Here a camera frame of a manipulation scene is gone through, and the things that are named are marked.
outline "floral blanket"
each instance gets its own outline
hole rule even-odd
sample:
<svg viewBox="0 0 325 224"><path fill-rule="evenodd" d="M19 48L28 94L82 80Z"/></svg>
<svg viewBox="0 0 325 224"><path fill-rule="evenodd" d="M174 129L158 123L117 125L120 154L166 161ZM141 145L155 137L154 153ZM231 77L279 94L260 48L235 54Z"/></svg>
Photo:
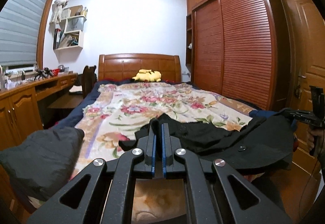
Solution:
<svg viewBox="0 0 325 224"><path fill-rule="evenodd" d="M212 122L227 130L240 130L253 109L219 94L194 89L185 83L131 83L101 85L100 96L87 106L76 125L85 132L73 176L96 158L119 158L118 141L134 140L134 132L150 119L168 114L180 122ZM132 212L133 223L152 223L185 214L181 180L138 180Z"/></svg>

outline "triangular cutout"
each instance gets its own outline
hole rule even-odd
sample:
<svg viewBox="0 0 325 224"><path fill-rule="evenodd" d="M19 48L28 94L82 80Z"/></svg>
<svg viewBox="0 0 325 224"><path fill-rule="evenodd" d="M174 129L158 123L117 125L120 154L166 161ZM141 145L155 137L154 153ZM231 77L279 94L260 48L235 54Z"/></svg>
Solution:
<svg viewBox="0 0 325 224"><path fill-rule="evenodd" d="M68 207L77 209L90 181L90 178L90 175L85 175L83 178L81 178L68 192L66 192L60 198L60 202Z"/></svg>
<svg viewBox="0 0 325 224"><path fill-rule="evenodd" d="M241 182L239 182L236 177L229 175L228 181L242 210L246 210L259 203L259 198L249 191Z"/></svg>

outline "sliding wardrobe door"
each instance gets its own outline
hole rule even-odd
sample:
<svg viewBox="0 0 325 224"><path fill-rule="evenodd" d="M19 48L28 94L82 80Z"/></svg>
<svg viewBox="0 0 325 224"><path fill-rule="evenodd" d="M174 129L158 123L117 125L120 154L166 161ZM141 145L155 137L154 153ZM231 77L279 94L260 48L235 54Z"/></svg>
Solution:
<svg viewBox="0 0 325 224"><path fill-rule="evenodd" d="M218 0L202 5L195 16L194 83L221 93L222 18Z"/></svg>
<svg viewBox="0 0 325 224"><path fill-rule="evenodd" d="M272 43L264 0L220 0L224 31L222 95L269 107Z"/></svg>

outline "cable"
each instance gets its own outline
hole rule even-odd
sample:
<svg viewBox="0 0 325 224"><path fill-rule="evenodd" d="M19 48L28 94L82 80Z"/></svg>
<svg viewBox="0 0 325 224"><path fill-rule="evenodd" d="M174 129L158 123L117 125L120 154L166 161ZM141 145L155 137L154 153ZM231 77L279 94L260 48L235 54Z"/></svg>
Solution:
<svg viewBox="0 0 325 224"><path fill-rule="evenodd" d="M322 142L322 145L321 145L321 151L320 151L319 155L320 155L321 152L323 151L324 138L325 138L325 130L323 131L323 142ZM298 213L299 213L299 218L300 218L300 220L302 219L301 214L300 214L301 201L302 201L302 199L303 199L303 195L304 195L304 193L305 193L305 191L306 191L307 185L309 184L309 182L310 182L310 180L311 180L311 177L312 177L313 174L314 174L314 170L315 170L315 168L316 168L316 165L317 165L317 162L315 163L314 169L313 169L313 171L311 172L311 175L310 175L310 177L309 177L309 179L308 179L308 181L307 181L307 183L306 183L306 185L305 185L305 187L304 187L304 189L303 189L303 193L302 193L301 198L300 198L300 201L299 201Z"/></svg>

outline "cabinet handle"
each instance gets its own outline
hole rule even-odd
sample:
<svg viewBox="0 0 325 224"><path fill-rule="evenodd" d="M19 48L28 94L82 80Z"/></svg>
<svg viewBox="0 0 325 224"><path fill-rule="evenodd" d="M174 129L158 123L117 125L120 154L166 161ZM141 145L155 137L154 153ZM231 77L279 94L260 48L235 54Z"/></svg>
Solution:
<svg viewBox="0 0 325 224"><path fill-rule="evenodd" d="M12 108L12 112L14 113L15 122L17 122L17 117L16 117L16 113L15 113L15 109L14 108Z"/></svg>
<svg viewBox="0 0 325 224"><path fill-rule="evenodd" d="M11 125L14 125L14 122L13 122L12 117L11 117L11 112L10 112L10 110L8 110L8 113L9 113L9 118L10 118Z"/></svg>

